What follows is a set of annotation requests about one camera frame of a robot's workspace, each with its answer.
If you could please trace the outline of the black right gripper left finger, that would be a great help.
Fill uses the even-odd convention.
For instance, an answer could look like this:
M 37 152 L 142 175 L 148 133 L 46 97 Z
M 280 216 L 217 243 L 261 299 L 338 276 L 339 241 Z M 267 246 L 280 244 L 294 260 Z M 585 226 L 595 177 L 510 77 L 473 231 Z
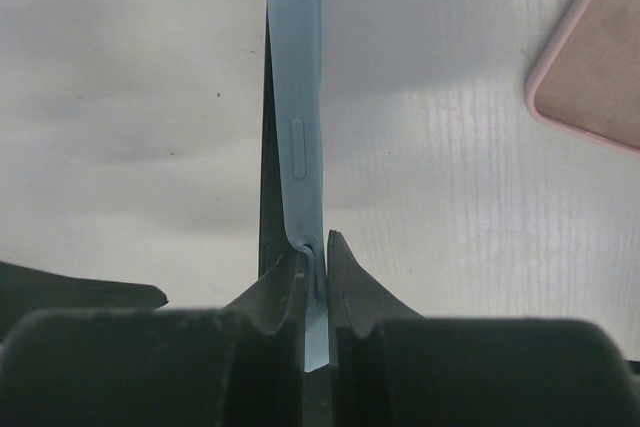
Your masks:
M 1 353 L 5 426 L 298 426 L 307 260 L 221 309 L 56 309 Z

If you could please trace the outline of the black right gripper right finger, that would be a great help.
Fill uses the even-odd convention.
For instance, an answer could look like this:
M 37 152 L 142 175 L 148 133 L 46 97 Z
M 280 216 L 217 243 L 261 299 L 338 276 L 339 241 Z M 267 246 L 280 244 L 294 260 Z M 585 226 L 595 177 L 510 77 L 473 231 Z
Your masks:
M 597 326 L 572 319 L 427 318 L 327 247 L 337 426 L 635 426 L 639 380 Z

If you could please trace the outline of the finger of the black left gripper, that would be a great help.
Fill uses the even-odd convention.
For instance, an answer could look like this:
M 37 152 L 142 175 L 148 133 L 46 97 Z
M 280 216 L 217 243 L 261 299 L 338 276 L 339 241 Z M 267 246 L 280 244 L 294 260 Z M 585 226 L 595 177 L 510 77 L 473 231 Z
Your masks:
M 1 263 L 1 305 L 12 309 L 157 309 L 167 303 L 166 294 L 153 285 L 69 277 Z

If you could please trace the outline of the pink phone case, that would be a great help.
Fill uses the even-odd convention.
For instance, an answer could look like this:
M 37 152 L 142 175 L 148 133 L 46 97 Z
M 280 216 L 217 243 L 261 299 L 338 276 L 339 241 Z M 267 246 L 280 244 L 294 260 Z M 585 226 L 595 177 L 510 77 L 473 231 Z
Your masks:
M 639 0 L 573 0 L 525 83 L 552 128 L 639 151 Z

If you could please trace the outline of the light blue phone case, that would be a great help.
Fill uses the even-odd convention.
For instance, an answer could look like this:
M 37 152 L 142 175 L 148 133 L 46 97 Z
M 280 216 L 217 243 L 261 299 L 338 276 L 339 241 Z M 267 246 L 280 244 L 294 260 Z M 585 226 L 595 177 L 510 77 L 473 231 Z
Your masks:
M 329 362 L 319 116 L 321 0 L 267 0 L 284 228 L 308 259 L 304 368 Z

